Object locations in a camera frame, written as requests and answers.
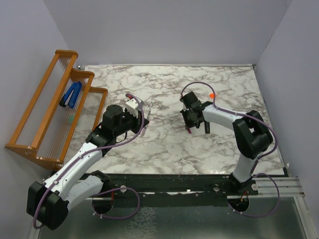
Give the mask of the pink highlighter pen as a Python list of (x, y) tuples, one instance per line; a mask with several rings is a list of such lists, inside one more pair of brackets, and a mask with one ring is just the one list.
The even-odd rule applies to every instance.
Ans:
[(148, 128), (148, 125), (146, 125), (144, 128), (143, 128), (143, 130), (142, 130), (142, 132), (141, 132), (141, 134), (140, 134), (140, 136), (141, 137), (143, 137), (144, 135), (145, 135), (145, 132), (146, 132), (146, 129)]

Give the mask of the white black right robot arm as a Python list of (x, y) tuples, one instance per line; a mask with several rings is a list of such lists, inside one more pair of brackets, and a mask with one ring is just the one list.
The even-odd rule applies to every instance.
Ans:
[(240, 195), (252, 180), (252, 173), (262, 152), (273, 142), (270, 130), (261, 115), (257, 111), (235, 113), (219, 108), (212, 102), (180, 101), (183, 103), (183, 110), (180, 112), (187, 130), (192, 127), (199, 128), (201, 123), (204, 124), (206, 133), (210, 133), (210, 123), (233, 130), (240, 156), (229, 176), (229, 189), (233, 194)]

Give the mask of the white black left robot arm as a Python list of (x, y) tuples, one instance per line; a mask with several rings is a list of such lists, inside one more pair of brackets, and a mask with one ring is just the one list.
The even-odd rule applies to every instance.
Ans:
[(118, 136), (131, 131), (137, 138), (148, 124), (143, 105), (135, 100), (127, 101), (125, 107), (108, 106), (102, 121), (69, 162), (44, 182), (34, 182), (29, 187), (26, 212), (33, 217), (33, 228), (58, 228), (69, 211), (90, 196), (103, 197), (118, 190), (136, 193), (126, 186), (111, 188), (111, 178), (99, 170), (83, 181), (80, 178), (112, 148), (125, 145), (117, 142)]

